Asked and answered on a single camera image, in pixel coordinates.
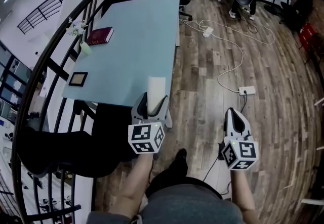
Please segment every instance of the black shoe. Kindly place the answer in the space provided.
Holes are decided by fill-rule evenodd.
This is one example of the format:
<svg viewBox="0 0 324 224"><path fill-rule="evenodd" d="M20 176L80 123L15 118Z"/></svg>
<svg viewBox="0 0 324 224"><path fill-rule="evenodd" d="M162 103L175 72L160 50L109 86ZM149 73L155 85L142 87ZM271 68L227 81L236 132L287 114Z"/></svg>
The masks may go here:
<svg viewBox="0 0 324 224"><path fill-rule="evenodd" d="M176 155L176 159L179 159L179 158L184 158L184 159L187 158L187 150L186 149L181 149L178 151L178 153Z"/></svg>

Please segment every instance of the wooden floor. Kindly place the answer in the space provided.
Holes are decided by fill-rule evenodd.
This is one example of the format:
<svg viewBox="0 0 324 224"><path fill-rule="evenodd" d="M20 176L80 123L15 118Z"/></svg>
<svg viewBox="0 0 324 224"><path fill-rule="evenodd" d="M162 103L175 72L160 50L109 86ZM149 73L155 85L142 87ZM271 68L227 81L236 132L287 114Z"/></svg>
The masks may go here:
<svg viewBox="0 0 324 224"><path fill-rule="evenodd" d="M186 11L194 20L226 24L264 42L272 36L261 26L258 33L248 31L246 22L233 20L228 11L232 0L192 0ZM321 140L321 111L314 101L323 96L319 79L311 63L291 32L279 18L268 14L258 3L255 21L275 33L276 41L266 46L217 25L214 34L236 42L244 52L244 61L235 72L221 78L232 88L253 85L243 114L249 120L260 160L248 178L262 223L294 223L311 185L312 167L319 160L315 151ZM223 140L223 121L229 107L239 109L243 98L222 88L217 77L238 65L241 53L234 45L180 26L180 47L176 50L170 110L174 127L167 132L153 174L171 163L180 148L188 151L189 175L202 178L211 167ZM107 211L130 171L120 164L116 171L98 179L96 209Z"/></svg>

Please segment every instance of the white cable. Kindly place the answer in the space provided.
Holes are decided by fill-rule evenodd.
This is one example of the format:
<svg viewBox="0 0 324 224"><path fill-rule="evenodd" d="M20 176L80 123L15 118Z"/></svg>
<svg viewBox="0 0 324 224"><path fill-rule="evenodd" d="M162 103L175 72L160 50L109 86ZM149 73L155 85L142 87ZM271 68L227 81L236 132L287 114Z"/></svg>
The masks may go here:
<svg viewBox="0 0 324 224"><path fill-rule="evenodd" d="M260 25L263 26L264 28L266 28L267 30L269 30L269 31L272 33L273 41L272 41L271 43L265 43L265 42L262 42L262 41L260 41L260 40L258 40L258 39L253 38L252 36L249 36L249 35L247 35L247 34L245 34L245 33L242 33L242 32L240 32L240 31L234 30L233 28L230 28L230 27L228 27L228 26L226 26L226 25L223 25L223 24L220 24L220 23L217 23L217 22L211 21L211 20L201 20L199 24L198 24L197 22L195 22L195 21L188 21L188 20L182 20L182 19L180 19L180 21L183 22L184 24L188 25L188 26L191 27L192 29L195 29L195 30L197 30L197 31L199 31L199 32L204 32L205 30L203 29L203 27L208 27L208 26L203 26L203 25L201 25L201 23L202 23L203 21L208 21L208 22L215 23L215 24L218 24L218 25L220 25L220 26L226 27L226 28L228 28L228 29L231 29L231 30L233 30L233 31L235 31L235 32L238 32L238 33L240 33L240 34L243 34L244 36L249 37L249 38L251 38L251 39L253 39L253 40L256 40L256 41L258 41L258 42L260 42L260 43L262 43L262 44L265 44L265 45L271 45L271 44L273 44L274 41L275 41L275 35L274 35L273 31L271 31L269 28L265 27L265 26L262 25L262 24L260 24ZM197 24L198 27L199 27L199 29L192 27L191 25L189 25L189 24L186 23L186 22L192 22L192 23ZM242 49L241 49L241 48L240 48L236 43L234 43L233 41L231 41L231 40L227 40L227 39L223 39L223 38L221 38L221 37L215 36L214 34L212 34L212 36L215 37L215 38L217 38L217 39L219 39L219 40L228 41L228 42L234 44L236 47L238 47L238 49L239 49L240 52L242 53L242 59L241 59L241 62L240 62L240 64L239 64L238 66L236 66L236 67L233 68L233 69L230 69L230 70L225 71L224 73L220 74L220 75L217 77L217 82L218 82L218 83L219 83L223 88L225 88L225 89L227 89L227 90L230 90L230 91L232 91L232 92L234 92L234 93L239 93L239 91L235 91L235 90L232 90L232 89L230 89L230 88L228 88L228 87L223 86L223 85L220 83L219 78L220 78L222 75L224 75L224 74L226 74L226 73L228 73L228 72L231 72L231 71L233 71L233 70L239 68L239 67L242 65L242 63L243 63L244 53L243 53Z"/></svg>

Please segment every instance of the black pants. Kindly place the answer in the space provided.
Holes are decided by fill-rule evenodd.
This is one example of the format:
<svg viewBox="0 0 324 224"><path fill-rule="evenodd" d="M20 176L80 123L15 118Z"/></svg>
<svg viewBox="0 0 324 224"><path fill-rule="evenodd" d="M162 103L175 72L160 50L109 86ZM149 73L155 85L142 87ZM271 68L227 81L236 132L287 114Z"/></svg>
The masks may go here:
<svg viewBox="0 0 324 224"><path fill-rule="evenodd" d="M250 15L255 14L256 6L257 6L257 0L252 0L250 4ZM237 2L237 0L234 0L231 8L232 12L237 13L238 8L239 8L239 3Z"/></svg>
<svg viewBox="0 0 324 224"><path fill-rule="evenodd" d="M210 185L204 183L196 178L187 177L188 165L184 158L174 160L168 169L159 173L151 182L150 186L146 189L146 196L149 198L153 193L163 188L181 185L192 184L196 186L203 186L211 192L215 193L220 199L222 196Z"/></svg>

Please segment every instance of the staircase railing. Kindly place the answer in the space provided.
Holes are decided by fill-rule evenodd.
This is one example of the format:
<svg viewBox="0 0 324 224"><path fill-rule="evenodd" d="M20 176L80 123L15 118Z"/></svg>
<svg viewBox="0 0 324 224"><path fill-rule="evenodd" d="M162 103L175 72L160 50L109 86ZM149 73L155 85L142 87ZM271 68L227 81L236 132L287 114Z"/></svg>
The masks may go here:
<svg viewBox="0 0 324 224"><path fill-rule="evenodd" d="M60 11L63 0L45 0L18 24L19 30L26 34L38 24Z"/></svg>
<svg viewBox="0 0 324 224"><path fill-rule="evenodd" d="M66 28L69 26L69 18L75 20L79 15L83 13L83 15L88 14L86 17L86 22L89 25L89 31L86 31L83 38L86 39L87 36L90 34L92 27L93 27L93 20L98 14L98 12L102 9L105 10L113 3L120 2L120 0L104 0L98 7L96 7L97 0L83 0L81 3L70 13L70 15L63 21L63 23L59 26L57 31L54 33L53 37L45 47L44 51L42 52L38 62L36 63L34 70L31 73L29 81L27 83L25 92L22 97L22 101L18 110L18 116L15 123L15 132L13 138L13 145L12 145L12 176L13 176L13 186L14 186L14 194L17 201L17 205L19 208L20 217L24 224L31 223L33 221L39 221L43 224L43 220L45 219L52 219L54 223L54 219L60 217L62 219L62 223L64 223L64 215L65 214L72 214L72 223L75 223L75 216L74 212L81 208L80 205L75 205L74 201L74 193L75 193L75 178L76 175L72 175L72 182L71 182L71 203L70 207L64 208L64 182L65 182L65 170L61 169L61 209L60 210L53 210L53 202L52 202L52 173L47 174L48 179L48 203L49 203L49 212L41 213L41 208L39 206L39 199L38 199L38 188L37 185L39 184L39 179L37 177L33 177L33 189L34 189L34 200L37 209L37 214L27 214L23 189L22 189L22 179L21 179L21 161L18 156L18 144L21 139L24 138L24 128L27 124L27 114L29 107L31 105L31 101L34 95L34 92L37 88L37 84L39 80L42 78L43 72L49 67L51 70L55 72L54 80L51 84L51 87L48 91L46 96L44 105L42 107L42 112L40 114L40 126L39 130L43 129L43 125L45 123L47 109L54 92L55 86L59 80L59 78L63 79L65 82L67 81L69 74L64 70L64 66L68 60L71 58L73 61L76 61L78 57L78 52L75 51L75 46L77 45L78 38L75 38L71 46L66 52L62 62L58 65L56 62L51 59L51 55L54 52L55 48L58 46L62 37L66 34ZM66 98L62 99L61 106L56 118L54 132L58 132L62 113L66 104ZM80 130L83 130L85 126L87 115L85 114L82 119ZM72 131L73 123L74 123L75 114L71 114L70 124L68 127L67 132Z"/></svg>

